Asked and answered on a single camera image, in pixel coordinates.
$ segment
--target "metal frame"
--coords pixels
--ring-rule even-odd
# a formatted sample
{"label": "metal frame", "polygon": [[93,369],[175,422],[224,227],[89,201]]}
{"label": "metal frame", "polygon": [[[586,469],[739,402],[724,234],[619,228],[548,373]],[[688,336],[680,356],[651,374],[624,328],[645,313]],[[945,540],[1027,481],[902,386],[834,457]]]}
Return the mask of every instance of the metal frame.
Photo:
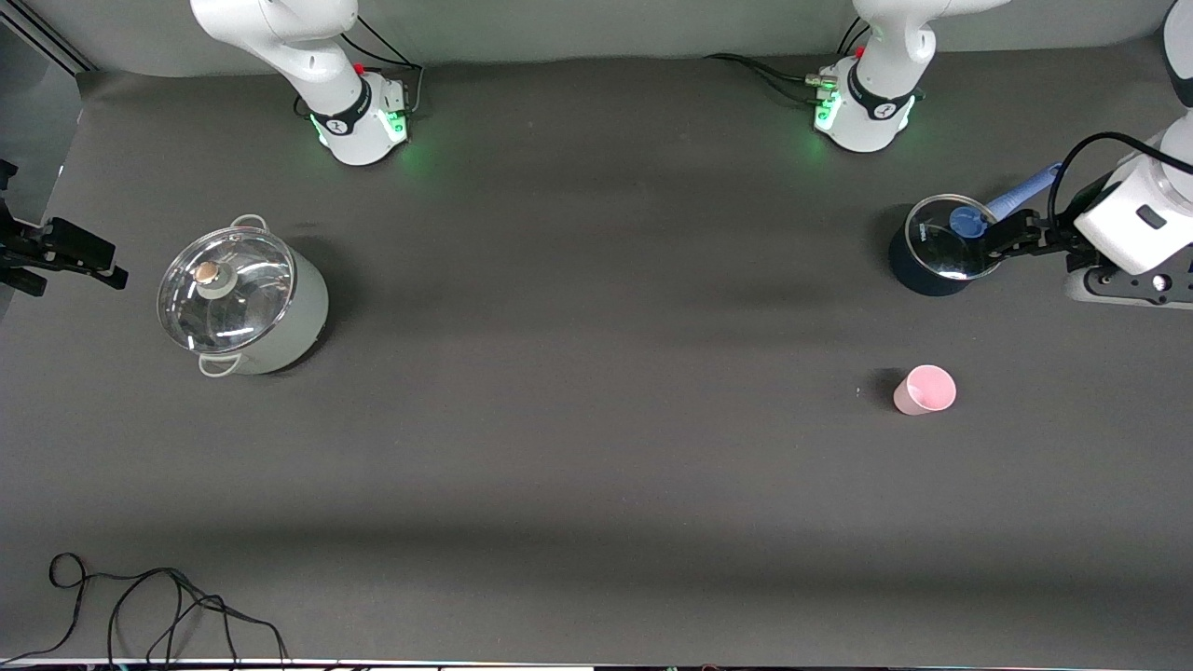
{"label": "metal frame", "polygon": [[23,0],[0,0],[0,23],[72,75],[99,69]]}

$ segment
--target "white pot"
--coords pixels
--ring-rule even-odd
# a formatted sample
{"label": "white pot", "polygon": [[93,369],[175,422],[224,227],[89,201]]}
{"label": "white pot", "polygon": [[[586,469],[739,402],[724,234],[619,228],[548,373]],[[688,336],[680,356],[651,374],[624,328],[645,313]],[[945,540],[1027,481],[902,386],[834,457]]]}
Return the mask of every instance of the white pot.
{"label": "white pot", "polygon": [[[245,222],[255,220],[258,226]],[[327,321],[323,276],[256,215],[183,251],[162,278],[159,319],[208,377],[285,368]]]}

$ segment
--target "black cable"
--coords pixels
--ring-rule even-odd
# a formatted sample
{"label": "black cable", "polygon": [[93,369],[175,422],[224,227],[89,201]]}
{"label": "black cable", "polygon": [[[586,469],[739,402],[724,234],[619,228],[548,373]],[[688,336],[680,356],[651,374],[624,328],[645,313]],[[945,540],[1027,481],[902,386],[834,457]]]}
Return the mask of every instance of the black cable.
{"label": "black cable", "polygon": [[1064,158],[1064,161],[1061,162],[1059,170],[1056,171],[1056,180],[1052,181],[1052,189],[1050,189],[1047,192],[1047,220],[1052,222],[1053,226],[1056,224],[1056,197],[1061,192],[1061,181],[1064,180],[1064,176],[1067,172],[1069,172],[1069,166],[1073,165],[1073,161],[1074,159],[1077,158],[1077,154],[1080,154],[1086,147],[1089,147],[1090,144],[1098,142],[1099,140],[1114,140],[1117,142],[1121,142],[1127,147],[1131,147],[1136,152],[1139,152],[1141,154],[1145,154],[1183,173],[1193,174],[1193,165],[1189,165],[1175,156],[1166,154],[1160,149],[1156,149],[1155,147],[1148,144],[1146,142],[1131,137],[1130,135],[1114,131],[1095,133],[1094,135],[1086,137],[1081,142],[1077,142],[1077,144],[1075,144],[1073,149],[1069,152],[1069,155]]}
{"label": "black cable", "polygon": [[841,36],[841,42],[837,43],[836,45],[837,54],[845,54],[845,41],[849,38],[849,33],[853,32],[853,29],[858,27],[859,23],[861,23],[861,17],[853,19],[853,23],[849,24],[849,27],[845,29],[845,35]]}
{"label": "black cable", "polygon": [[404,62],[406,64],[410,66],[412,68],[415,67],[415,64],[413,62],[410,62],[410,60],[407,59],[404,55],[402,55],[401,51],[398,51],[397,49],[395,49],[394,45],[390,44],[388,39],[385,39],[384,37],[382,37],[379,32],[377,32],[376,30],[373,30],[372,26],[369,25],[369,21],[366,21],[364,17],[357,17],[357,20],[360,21],[360,25],[365,26],[365,30],[367,30],[369,32],[373,33],[373,37],[376,37],[377,39],[379,39],[382,44],[384,44],[385,47],[388,47],[390,51],[392,51],[394,54],[396,54],[398,59],[402,59],[402,62]]}
{"label": "black cable", "polygon": [[870,32],[870,26],[869,26],[869,25],[867,25],[866,27],[864,27],[864,29],[861,30],[861,32],[859,32],[858,35],[854,35],[854,36],[853,36],[853,39],[851,39],[851,41],[849,41],[849,45],[848,45],[848,47],[846,47],[846,48],[845,48],[845,51],[841,51],[841,54],[842,54],[842,55],[843,55],[843,54],[848,54],[848,53],[849,53],[849,50],[852,50],[852,49],[853,49],[853,45],[858,43],[858,39],[859,39],[859,38],[860,38],[860,37],[861,37],[863,35],[865,35],[865,33],[867,33],[867,32]]}
{"label": "black cable", "polygon": [[777,69],[772,68],[771,66],[768,66],[766,63],[762,63],[760,61],[756,61],[754,59],[750,59],[750,57],[747,57],[747,56],[742,56],[742,55],[738,55],[738,54],[724,54],[724,53],[721,53],[721,54],[710,54],[710,55],[705,56],[705,59],[712,59],[712,60],[717,60],[717,61],[730,61],[730,62],[734,62],[734,63],[741,63],[741,64],[746,66],[747,68],[749,68],[750,72],[753,72],[754,74],[756,74],[759,76],[759,79],[762,80],[764,84],[766,84],[767,86],[769,86],[771,88],[773,88],[779,96],[783,96],[784,98],[786,98],[789,100],[792,100],[792,101],[796,101],[796,103],[801,103],[801,104],[804,104],[804,105],[815,105],[816,104],[815,100],[811,100],[811,99],[808,99],[808,98],[801,98],[799,96],[796,96],[795,93],[787,91],[786,88],[784,88],[783,86],[779,85],[779,81],[786,81],[786,82],[792,82],[792,84],[796,84],[796,82],[803,84],[804,82],[804,78],[802,78],[802,76],[797,76],[797,75],[787,74],[787,73],[781,72],[781,70],[777,70]]}
{"label": "black cable", "polygon": [[410,68],[410,69],[420,69],[422,67],[422,66],[416,66],[416,64],[414,64],[412,62],[408,62],[408,61],[395,61],[392,59],[387,59],[384,56],[378,56],[377,54],[373,54],[372,51],[370,51],[370,50],[365,49],[364,47],[361,47],[361,45],[357,44],[356,42],[353,42],[352,38],[348,37],[347,35],[340,35],[340,37],[344,38],[344,41],[348,43],[348,47],[352,47],[353,49],[356,49],[357,51],[360,51],[365,56],[369,56],[370,59],[376,59],[376,60],[378,60],[378,61],[381,61],[383,63],[389,63],[391,66],[398,66],[398,67],[402,67],[402,68]]}
{"label": "black cable", "polygon": [[[62,560],[64,560],[64,559],[70,559],[72,561],[75,562],[75,566],[79,567],[79,579],[78,580],[74,580],[72,583],[63,583],[62,580],[58,579],[58,575],[57,575],[58,566],[60,566],[60,562]],[[165,670],[169,669],[169,663],[171,663],[171,659],[173,659],[173,652],[174,652],[173,651],[174,633],[175,633],[179,623],[181,623],[191,614],[191,611],[193,609],[196,609],[196,608],[199,608],[202,610],[210,610],[210,611],[214,611],[214,612],[218,612],[218,614],[221,614],[223,616],[224,636],[225,636],[225,639],[228,641],[228,651],[231,654],[231,658],[233,658],[234,663],[240,659],[240,655],[236,653],[236,647],[233,645],[231,627],[229,624],[229,618],[239,620],[241,622],[247,622],[247,623],[251,623],[251,624],[259,624],[259,626],[268,628],[273,633],[273,639],[274,639],[274,641],[277,642],[277,646],[278,646],[278,660],[279,660],[279,663],[284,665],[285,660],[289,659],[290,653],[286,650],[285,641],[282,639],[282,633],[278,630],[277,627],[274,627],[270,622],[266,622],[264,620],[258,620],[255,617],[245,615],[243,612],[241,612],[239,610],[231,608],[218,595],[209,595],[209,593],[204,592],[203,590],[200,590],[197,586],[194,586],[194,583],[191,583],[191,579],[187,578],[185,573],[183,573],[181,571],[179,571],[177,568],[162,566],[162,567],[157,567],[157,568],[150,568],[149,571],[146,571],[143,573],[137,573],[136,575],[117,575],[117,574],[113,574],[113,573],[99,573],[99,572],[97,572],[97,573],[89,573],[87,571],[87,567],[84,565],[82,558],[80,558],[78,554],[74,554],[74,553],[60,553],[60,554],[55,555],[54,559],[50,560],[49,579],[50,579],[50,584],[54,585],[55,587],[60,589],[60,590],[76,589],[74,609],[72,611],[72,615],[70,615],[70,626],[67,627],[67,632],[66,632],[66,634],[62,635],[62,639],[58,640],[58,642],[54,644],[52,646],[50,646],[50,647],[48,647],[45,650],[31,651],[31,652],[26,652],[26,653],[23,653],[23,654],[18,654],[17,657],[12,657],[12,658],[5,659],[4,661],[0,661],[0,666],[7,665],[7,664],[12,664],[13,661],[17,661],[19,659],[25,659],[26,657],[33,657],[33,655],[37,655],[37,654],[50,653],[50,652],[54,652],[54,651],[58,650],[63,645],[66,645],[66,642],[74,634],[75,628],[79,626],[79,612],[82,609],[82,599],[84,599],[84,593],[85,593],[85,591],[87,589],[87,585],[92,580],[95,580],[98,578],[105,578],[105,579],[109,579],[109,580],[118,580],[118,581],[130,581],[131,580],[132,581],[132,584],[129,585],[129,587],[126,590],[124,590],[124,592],[120,595],[120,598],[117,599],[116,605],[112,607],[112,611],[111,611],[111,614],[109,615],[109,618],[107,618],[107,641],[106,641],[106,644],[107,644],[107,663],[109,663],[109,667],[110,669],[115,667],[116,660],[115,660],[115,651],[113,651],[112,641],[113,641],[113,635],[116,633],[116,622],[117,622],[117,620],[119,620],[119,616],[120,616],[120,607],[124,605],[124,601],[134,592],[134,590],[136,590],[142,583],[144,583],[146,580],[148,580],[148,579],[150,579],[150,578],[153,578],[155,575],[166,575],[166,577],[168,577],[173,581],[177,598],[175,598],[175,604],[174,604],[174,618],[171,622],[169,627],[167,627],[166,630],[162,632],[162,634],[160,636],[157,636],[157,639],[153,642],[153,645],[149,646],[149,650],[146,652],[146,660],[147,660],[147,663],[152,658],[153,651],[157,647],[159,644],[161,644],[161,640],[166,639],[166,659],[165,659],[163,669]],[[191,599],[192,599],[191,605],[187,607],[185,610],[183,609],[183,593],[184,592],[187,596],[190,596]]]}
{"label": "black cable", "polygon": [[717,54],[709,54],[707,56],[705,56],[705,59],[712,59],[716,61],[733,61],[735,63],[741,63],[750,69],[765,72],[766,74],[775,79],[781,79],[784,81],[792,81],[796,84],[804,82],[804,78],[801,75],[787,74],[783,70],[772,68],[771,66],[764,63],[762,61],[759,61],[758,59],[750,59],[749,56],[742,56],[741,54],[729,54],[725,51],[719,51]]}

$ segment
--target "pink cup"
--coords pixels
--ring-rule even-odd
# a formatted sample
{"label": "pink cup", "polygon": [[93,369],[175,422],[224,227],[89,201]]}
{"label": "pink cup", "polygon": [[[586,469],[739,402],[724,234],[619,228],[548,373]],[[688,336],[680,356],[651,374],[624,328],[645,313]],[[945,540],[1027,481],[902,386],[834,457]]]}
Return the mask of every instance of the pink cup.
{"label": "pink cup", "polygon": [[895,407],[903,414],[940,412],[957,400],[957,383],[942,368],[921,365],[895,389]]}

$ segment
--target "black band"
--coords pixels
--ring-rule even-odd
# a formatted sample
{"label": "black band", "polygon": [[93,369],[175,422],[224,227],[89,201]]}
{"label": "black band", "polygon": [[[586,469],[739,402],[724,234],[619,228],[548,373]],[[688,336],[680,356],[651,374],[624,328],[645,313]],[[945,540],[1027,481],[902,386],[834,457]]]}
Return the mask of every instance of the black band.
{"label": "black band", "polygon": [[894,118],[895,115],[903,109],[911,100],[914,91],[908,91],[905,94],[898,98],[883,98],[882,96],[871,93],[866,91],[866,87],[861,86],[861,81],[858,79],[858,64],[854,63],[849,68],[849,76],[847,78],[849,84],[849,94],[853,99],[861,104],[870,113],[870,118],[874,121],[886,121]]}
{"label": "black band", "polygon": [[360,97],[357,101],[352,104],[351,107],[344,110],[338,115],[321,115],[319,112],[311,112],[310,116],[315,117],[315,121],[320,125],[327,129],[332,135],[347,135],[352,133],[356,128],[357,122],[360,121],[365,112],[369,111],[369,104],[372,100],[372,87],[364,79],[360,79]]}

